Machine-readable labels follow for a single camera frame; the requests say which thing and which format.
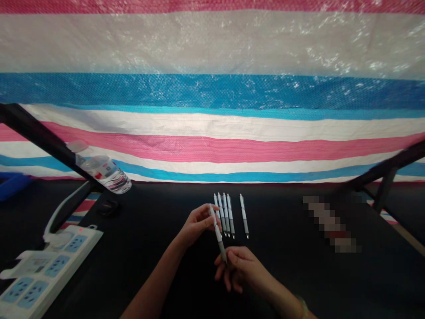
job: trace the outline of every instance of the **hand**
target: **hand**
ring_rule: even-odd
[[[179,238],[185,247],[192,246],[205,229],[214,231],[214,217],[209,215],[209,205],[211,205],[214,210],[220,210],[219,207],[213,204],[199,206],[189,214],[186,223],[178,233],[176,238]],[[221,223],[217,214],[215,218],[221,231]]]
[[[217,266],[216,280],[220,280],[224,273],[224,284],[227,291],[242,293],[241,284],[249,283],[254,290],[265,295],[276,279],[264,268],[262,263],[247,247],[228,247],[226,249],[228,266],[217,257],[214,264]]]

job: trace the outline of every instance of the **bottle label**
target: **bottle label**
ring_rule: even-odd
[[[88,173],[96,179],[104,179],[111,176],[118,167],[109,159],[105,164],[99,166],[95,170],[90,170]]]

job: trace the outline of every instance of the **blue stripe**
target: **blue stripe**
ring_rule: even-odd
[[[80,222],[83,219],[83,216],[69,216],[68,220],[69,222]]]
[[[420,110],[425,106],[425,82],[293,75],[2,73],[0,102]]]
[[[52,156],[14,158],[0,155],[0,165],[4,166],[43,166],[62,172],[72,171],[68,166],[62,164]]]
[[[383,120],[395,118],[425,117],[425,108],[409,109],[372,109],[372,110],[329,110],[329,109],[206,109],[181,108],[175,106],[143,105],[61,105],[78,110],[122,111],[149,114],[208,114],[239,117],[261,117],[280,120],[319,121],[319,120]]]
[[[100,197],[100,193],[90,193],[89,196],[87,196],[86,199],[90,199],[90,200],[98,200]]]
[[[141,176],[173,180],[180,182],[304,182],[318,179],[329,179],[344,176],[359,176],[373,167],[375,164],[370,165],[356,165],[344,168],[338,168],[329,171],[318,171],[309,173],[272,173],[272,172],[243,172],[243,173],[230,173],[230,174],[185,174],[175,173],[163,170],[149,169],[143,166],[128,164],[122,161],[114,160],[116,164],[125,172],[138,174]],[[70,171],[65,165],[58,162],[52,157],[38,157],[27,159],[15,159],[6,156],[0,156],[0,164],[5,166],[30,166],[38,165],[47,168],[59,169],[62,165],[61,171]],[[398,171],[399,175],[408,176],[425,176],[425,163],[413,163]]]

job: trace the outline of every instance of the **pen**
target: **pen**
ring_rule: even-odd
[[[218,225],[217,225],[216,213],[214,212],[214,209],[211,206],[211,204],[209,205],[209,214],[214,217],[214,230],[216,231],[218,247],[220,248],[221,258],[224,260],[224,262],[227,265],[227,257],[226,257],[226,251],[225,251],[224,245],[223,245],[223,238],[220,234],[220,229],[218,228]]]
[[[229,210],[230,231],[232,232],[233,239],[235,239],[235,227],[233,225],[232,204],[231,204],[229,194],[227,194],[227,209]]]
[[[245,204],[243,203],[243,197],[242,194],[239,194],[240,198],[240,205],[242,207],[242,218],[243,218],[243,226],[245,228],[245,234],[247,235],[247,238],[249,239],[249,232],[248,232],[248,223],[247,223],[247,214],[245,213]]]
[[[227,200],[226,200],[225,193],[223,193],[223,202],[224,202],[224,220],[226,221],[227,236],[230,237],[229,213],[227,210]]]
[[[217,204],[217,196],[214,194],[214,205],[218,206]],[[223,222],[221,222],[221,233],[223,233]]]
[[[221,196],[220,193],[218,193],[218,203],[220,207],[220,219],[221,219],[221,228],[224,231],[224,235],[226,236],[226,223],[224,222],[224,212],[223,212],[223,204],[221,203]]]

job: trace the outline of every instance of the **bottle cap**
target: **bottle cap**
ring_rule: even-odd
[[[69,148],[74,153],[82,152],[83,150],[87,149],[89,146],[82,140],[72,141],[66,145],[67,148]]]

